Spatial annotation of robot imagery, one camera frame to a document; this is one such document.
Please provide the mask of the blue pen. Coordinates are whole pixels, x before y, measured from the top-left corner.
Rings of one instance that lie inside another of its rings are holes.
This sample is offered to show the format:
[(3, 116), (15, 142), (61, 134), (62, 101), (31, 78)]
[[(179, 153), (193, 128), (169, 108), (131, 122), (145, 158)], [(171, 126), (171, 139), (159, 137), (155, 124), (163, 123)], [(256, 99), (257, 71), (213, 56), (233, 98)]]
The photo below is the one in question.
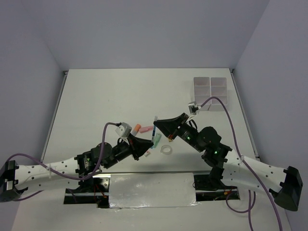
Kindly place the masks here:
[[(154, 117), (154, 122), (157, 121), (157, 119), (158, 119), (158, 116), (155, 116)], [(153, 131), (152, 131), (152, 142), (154, 142), (155, 130), (156, 130), (156, 126), (155, 126), (154, 122), (153, 122)]]

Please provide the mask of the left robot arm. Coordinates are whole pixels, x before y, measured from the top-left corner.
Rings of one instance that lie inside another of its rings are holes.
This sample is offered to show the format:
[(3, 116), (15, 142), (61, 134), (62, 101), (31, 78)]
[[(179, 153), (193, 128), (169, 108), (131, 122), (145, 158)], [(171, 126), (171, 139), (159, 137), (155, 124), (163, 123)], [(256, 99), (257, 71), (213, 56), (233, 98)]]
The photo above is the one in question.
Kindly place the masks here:
[(100, 143), (90, 151), (60, 162), (44, 164), (34, 159), (35, 165), (25, 166), (10, 157), (0, 170), (0, 201), (19, 201), (22, 194), (73, 185), (89, 192), (94, 187), (92, 176), (101, 168), (109, 169), (129, 156), (139, 160), (152, 145), (151, 140), (129, 135), (126, 141), (118, 139), (116, 146)]

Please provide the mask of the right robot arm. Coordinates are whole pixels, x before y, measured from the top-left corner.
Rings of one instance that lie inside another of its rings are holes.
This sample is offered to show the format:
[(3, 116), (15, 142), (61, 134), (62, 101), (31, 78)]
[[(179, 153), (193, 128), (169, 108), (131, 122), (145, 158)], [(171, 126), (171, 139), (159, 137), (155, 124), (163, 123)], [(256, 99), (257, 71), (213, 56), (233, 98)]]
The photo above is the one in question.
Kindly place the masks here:
[(275, 167), (248, 156), (221, 143), (213, 127), (198, 130), (189, 124), (185, 113), (172, 119), (162, 119), (154, 125), (170, 140), (177, 137), (202, 153), (201, 158), (212, 168), (209, 183), (214, 188), (235, 186), (264, 193), (278, 206), (297, 211), (303, 181), (297, 168)]

